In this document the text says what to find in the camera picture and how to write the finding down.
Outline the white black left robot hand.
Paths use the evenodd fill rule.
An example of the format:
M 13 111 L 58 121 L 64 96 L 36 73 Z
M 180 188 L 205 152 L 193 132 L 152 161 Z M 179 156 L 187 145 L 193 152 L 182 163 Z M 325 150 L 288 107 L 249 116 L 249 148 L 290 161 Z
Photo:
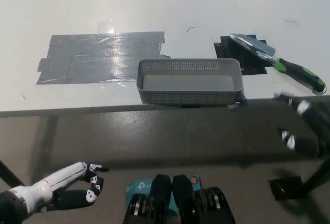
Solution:
M 29 216 L 43 207 L 49 211 L 80 209 L 94 204 L 104 184 L 104 179 L 99 177 L 97 172 L 108 171 L 109 169 L 102 165 L 77 162 L 48 175 L 31 186 L 17 186 L 9 192 L 23 201 Z M 90 183 L 91 187 L 67 190 L 78 181 Z

